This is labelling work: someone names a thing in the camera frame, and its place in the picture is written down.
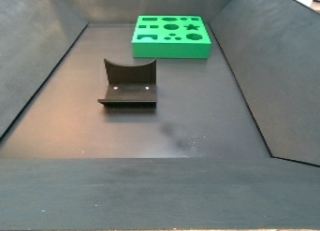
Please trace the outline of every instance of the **circular hole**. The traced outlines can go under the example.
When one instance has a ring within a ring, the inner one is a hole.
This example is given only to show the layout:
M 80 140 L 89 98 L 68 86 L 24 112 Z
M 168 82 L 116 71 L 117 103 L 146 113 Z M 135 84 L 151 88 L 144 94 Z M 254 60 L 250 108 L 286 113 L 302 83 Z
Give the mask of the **circular hole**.
M 163 28 L 166 30 L 176 30 L 179 28 L 179 26 L 174 25 L 174 24 L 166 24 L 166 25 L 163 25 Z
M 190 40 L 202 40 L 202 35 L 192 33 L 192 34 L 187 34 L 186 38 Z
M 176 20 L 176 18 L 162 18 L 166 22 L 172 22 Z

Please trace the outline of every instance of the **black holder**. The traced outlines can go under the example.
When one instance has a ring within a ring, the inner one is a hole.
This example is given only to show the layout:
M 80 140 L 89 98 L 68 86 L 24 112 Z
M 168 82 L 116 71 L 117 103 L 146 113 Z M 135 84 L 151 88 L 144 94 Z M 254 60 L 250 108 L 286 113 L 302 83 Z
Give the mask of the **black holder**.
M 119 65 L 105 59 L 108 80 L 104 106 L 152 107 L 156 105 L 156 60 L 146 65 Z

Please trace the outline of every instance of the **shape sorter block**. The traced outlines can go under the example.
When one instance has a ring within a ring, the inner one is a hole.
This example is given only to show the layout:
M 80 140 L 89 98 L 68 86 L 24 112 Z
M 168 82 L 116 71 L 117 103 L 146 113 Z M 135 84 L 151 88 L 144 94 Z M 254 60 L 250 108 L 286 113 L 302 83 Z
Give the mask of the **shape sorter block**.
M 211 41 L 198 16 L 139 16 L 134 57 L 207 58 Z

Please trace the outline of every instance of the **star-shaped hole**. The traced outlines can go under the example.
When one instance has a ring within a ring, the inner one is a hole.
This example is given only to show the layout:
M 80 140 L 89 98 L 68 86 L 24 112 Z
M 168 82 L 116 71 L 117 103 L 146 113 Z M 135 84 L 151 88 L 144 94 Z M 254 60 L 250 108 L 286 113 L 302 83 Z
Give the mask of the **star-shaped hole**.
M 184 27 L 186 27 L 186 30 L 198 30 L 198 25 L 190 24 L 190 25 L 184 25 Z

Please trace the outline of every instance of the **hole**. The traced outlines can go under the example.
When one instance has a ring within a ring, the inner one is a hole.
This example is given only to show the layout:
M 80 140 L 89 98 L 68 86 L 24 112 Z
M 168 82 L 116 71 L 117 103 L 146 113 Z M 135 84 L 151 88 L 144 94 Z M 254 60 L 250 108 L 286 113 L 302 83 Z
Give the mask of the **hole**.
M 192 34 L 187 34 L 186 38 L 190 40 L 202 40 L 202 35 L 192 33 Z
M 142 40 L 143 38 L 152 38 L 154 40 L 156 40 L 158 35 L 138 35 L 138 40 Z
M 190 24 L 190 25 L 184 25 L 184 28 L 186 28 L 187 31 L 188 30 L 198 30 L 199 26 Z
M 176 20 L 176 18 L 162 18 L 166 22 L 172 22 Z
M 176 30 L 179 28 L 179 26 L 174 25 L 174 24 L 166 24 L 166 25 L 163 25 L 163 28 L 166 30 Z
M 158 18 L 142 18 L 143 21 L 156 21 Z

